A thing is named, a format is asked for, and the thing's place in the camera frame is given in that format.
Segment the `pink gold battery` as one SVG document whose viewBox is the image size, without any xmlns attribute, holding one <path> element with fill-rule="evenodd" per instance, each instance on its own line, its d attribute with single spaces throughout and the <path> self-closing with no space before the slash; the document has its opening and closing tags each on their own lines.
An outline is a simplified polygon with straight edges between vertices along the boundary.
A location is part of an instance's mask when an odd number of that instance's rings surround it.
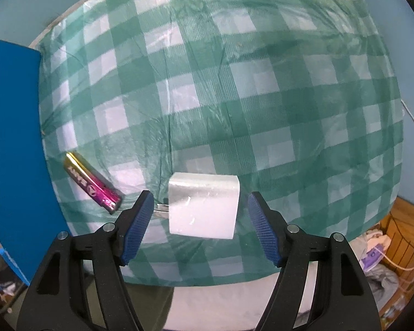
<svg viewBox="0 0 414 331">
<path fill-rule="evenodd" d="M 75 154 L 65 153 L 63 166 L 66 173 L 99 206 L 106 209 L 110 214 L 119 209 L 122 201 L 121 196 L 104 184 Z"/>
</svg>

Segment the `green checkered plastic tablecloth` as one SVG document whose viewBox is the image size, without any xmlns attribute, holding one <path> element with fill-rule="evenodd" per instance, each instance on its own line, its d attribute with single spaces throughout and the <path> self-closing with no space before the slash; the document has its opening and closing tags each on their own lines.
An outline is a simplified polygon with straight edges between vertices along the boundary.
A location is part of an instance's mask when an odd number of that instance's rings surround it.
<svg viewBox="0 0 414 331">
<path fill-rule="evenodd" d="M 123 195 L 176 172 L 235 175 L 233 238 L 155 218 L 127 282 L 210 286 L 275 272 L 247 212 L 260 192 L 306 232 L 353 239 L 392 207 L 398 83 L 364 0 L 88 0 L 36 42 L 45 158 L 72 233 L 116 218 L 67 175 L 75 152 Z"/>
</svg>

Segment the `white cube charger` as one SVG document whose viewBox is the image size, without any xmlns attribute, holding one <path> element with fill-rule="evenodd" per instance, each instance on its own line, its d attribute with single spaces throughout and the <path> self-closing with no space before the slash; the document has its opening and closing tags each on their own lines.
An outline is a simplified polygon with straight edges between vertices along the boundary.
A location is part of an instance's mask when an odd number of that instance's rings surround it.
<svg viewBox="0 0 414 331">
<path fill-rule="evenodd" d="M 237 176 L 175 173 L 168 183 L 168 202 L 154 216 L 169 220 L 174 235 L 231 240 L 240 198 Z"/>
</svg>

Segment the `blue cardboard box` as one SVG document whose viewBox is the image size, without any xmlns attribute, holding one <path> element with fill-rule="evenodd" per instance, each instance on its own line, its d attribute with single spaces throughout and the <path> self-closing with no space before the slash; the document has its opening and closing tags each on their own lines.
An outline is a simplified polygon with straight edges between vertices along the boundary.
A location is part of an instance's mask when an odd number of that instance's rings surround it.
<svg viewBox="0 0 414 331">
<path fill-rule="evenodd" d="M 38 51 L 0 40 L 0 243 L 26 284 L 68 230 L 42 146 L 40 61 Z"/>
</svg>

